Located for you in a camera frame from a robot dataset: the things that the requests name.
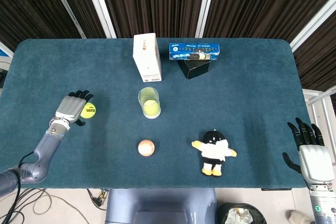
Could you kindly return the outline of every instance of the small orange ball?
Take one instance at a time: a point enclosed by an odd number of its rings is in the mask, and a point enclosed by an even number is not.
[[[155,146],[154,143],[150,140],[142,140],[138,145],[139,153],[144,156],[148,157],[154,153]]]

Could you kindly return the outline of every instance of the yellow ball in cup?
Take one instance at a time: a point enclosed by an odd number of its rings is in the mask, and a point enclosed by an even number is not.
[[[88,102],[87,104],[85,104],[82,112],[80,113],[80,116],[82,118],[89,119],[93,117],[95,113],[96,107],[91,102]]]

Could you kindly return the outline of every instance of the white cardboard box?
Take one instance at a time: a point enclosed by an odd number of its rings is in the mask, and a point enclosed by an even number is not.
[[[156,35],[134,35],[133,59],[143,82],[161,81],[161,61]]]

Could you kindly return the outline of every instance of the trash bin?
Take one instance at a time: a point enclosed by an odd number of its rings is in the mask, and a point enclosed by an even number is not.
[[[217,221],[218,221],[217,223],[218,224],[225,223],[227,215],[230,209],[232,208],[247,209],[253,218],[253,221],[251,222],[251,224],[267,224],[265,217],[262,215],[262,213],[254,206],[251,206],[246,203],[225,203],[221,205],[217,210]]]

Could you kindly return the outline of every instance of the stuffed penguin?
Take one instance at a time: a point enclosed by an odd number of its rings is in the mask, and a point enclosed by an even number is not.
[[[237,156],[237,153],[228,147],[225,136],[216,130],[208,131],[203,137],[203,142],[193,141],[192,146],[202,152],[204,162],[202,173],[207,176],[221,176],[225,157]]]

